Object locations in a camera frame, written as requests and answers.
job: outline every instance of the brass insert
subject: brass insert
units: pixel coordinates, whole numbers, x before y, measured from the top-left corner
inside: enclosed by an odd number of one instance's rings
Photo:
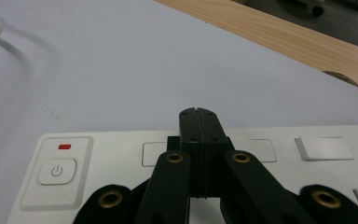
[[[243,153],[243,152],[238,152],[238,153],[234,153],[234,154],[232,155],[232,159],[233,159],[234,161],[244,163],[244,162],[250,161],[251,158],[248,157],[248,156],[247,156],[245,153]]]
[[[167,156],[167,160],[170,162],[180,162],[183,160],[183,156],[179,153],[171,153]]]
[[[122,200],[123,195],[119,191],[111,189],[100,196],[98,203],[102,208],[111,208],[120,204]]]
[[[315,190],[312,192],[313,199],[328,208],[339,208],[341,201],[333,194],[324,190]]]

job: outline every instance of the wooden surface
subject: wooden surface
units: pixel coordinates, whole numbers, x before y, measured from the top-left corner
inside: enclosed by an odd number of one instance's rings
[[[156,0],[321,71],[358,83],[358,47],[229,0]]]

